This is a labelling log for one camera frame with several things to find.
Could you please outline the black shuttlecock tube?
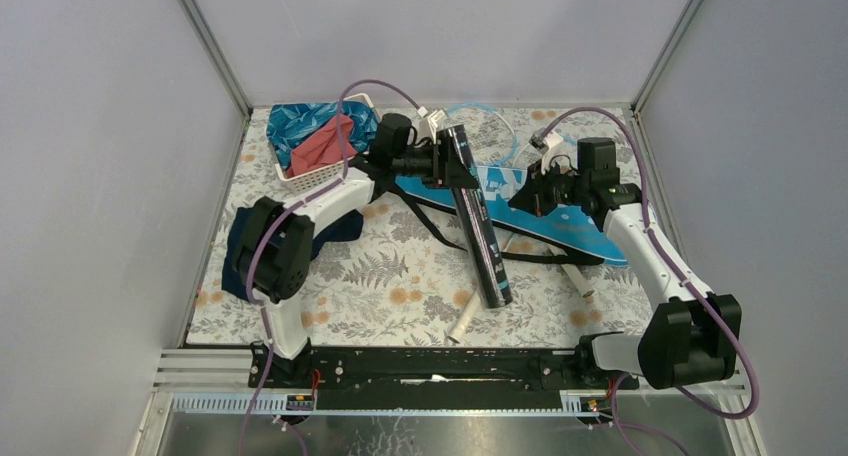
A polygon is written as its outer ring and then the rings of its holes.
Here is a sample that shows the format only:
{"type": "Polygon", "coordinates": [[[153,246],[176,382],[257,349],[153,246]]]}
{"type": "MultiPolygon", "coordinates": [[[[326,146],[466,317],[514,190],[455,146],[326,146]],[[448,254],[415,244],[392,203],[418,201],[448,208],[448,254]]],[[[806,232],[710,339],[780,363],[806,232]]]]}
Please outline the black shuttlecock tube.
{"type": "MultiPolygon", "coordinates": [[[[465,131],[463,125],[455,125],[439,131],[465,131]]],[[[450,189],[455,203],[460,227],[466,239],[469,253],[478,278],[483,305],[489,309],[502,308],[513,301],[503,258],[495,235],[494,226],[486,207],[481,188],[450,189]]]]}

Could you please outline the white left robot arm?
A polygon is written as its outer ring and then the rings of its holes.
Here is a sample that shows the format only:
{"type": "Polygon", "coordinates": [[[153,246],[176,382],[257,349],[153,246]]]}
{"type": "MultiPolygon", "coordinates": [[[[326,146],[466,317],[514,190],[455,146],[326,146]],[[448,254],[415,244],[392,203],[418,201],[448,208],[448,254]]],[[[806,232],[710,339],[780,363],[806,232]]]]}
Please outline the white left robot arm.
{"type": "Polygon", "coordinates": [[[368,149],[347,160],[342,175],[286,202],[262,197],[230,231],[228,289],[259,306],[264,341],[275,356],[271,371],[285,386],[301,385],[310,373],[311,363],[301,353],[309,337],[300,319],[299,291],[316,237],[383,193],[399,194],[399,176],[417,177],[434,189],[471,190],[478,183],[463,126],[441,129],[420,143],[409,142],[412,131],[407,117],[387,114],[368,149]]]}

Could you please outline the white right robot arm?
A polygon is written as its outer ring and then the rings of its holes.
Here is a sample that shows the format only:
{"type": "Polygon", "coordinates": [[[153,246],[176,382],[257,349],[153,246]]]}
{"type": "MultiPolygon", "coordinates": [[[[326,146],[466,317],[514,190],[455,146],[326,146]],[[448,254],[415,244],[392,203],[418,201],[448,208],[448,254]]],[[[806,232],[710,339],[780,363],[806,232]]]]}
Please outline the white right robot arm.
{"type": "Polygon", "coordinates": [[[570,160],[558,135],[535,136],[541,153],[527,168],[512,209],[537,217],[560,206],[577,206],[605,234],[645,291],[653,315],[639,335],[584,336],[573,362],[575,378],[597,388],[613,372],[644,377],[655,389],[721,381],[736,370],[741,307],[731,294],[717,295],[676,253],[658,227],[642,192],[624,183],[610,138],[586,138],[570,160]]]}

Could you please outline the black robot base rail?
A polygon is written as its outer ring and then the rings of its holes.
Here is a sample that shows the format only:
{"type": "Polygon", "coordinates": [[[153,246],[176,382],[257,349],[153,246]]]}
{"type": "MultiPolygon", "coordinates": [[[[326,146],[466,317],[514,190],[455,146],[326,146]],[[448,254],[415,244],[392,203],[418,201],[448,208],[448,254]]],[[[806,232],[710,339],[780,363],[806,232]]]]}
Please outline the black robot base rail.
{"type": "Polygon", "coordinates": [[[312,346],[293,359],[250,347],[247,384],[303,389],[320,410],[561,410],[564,392],[605,397],[618,376],[583,350],[312,346]]]}

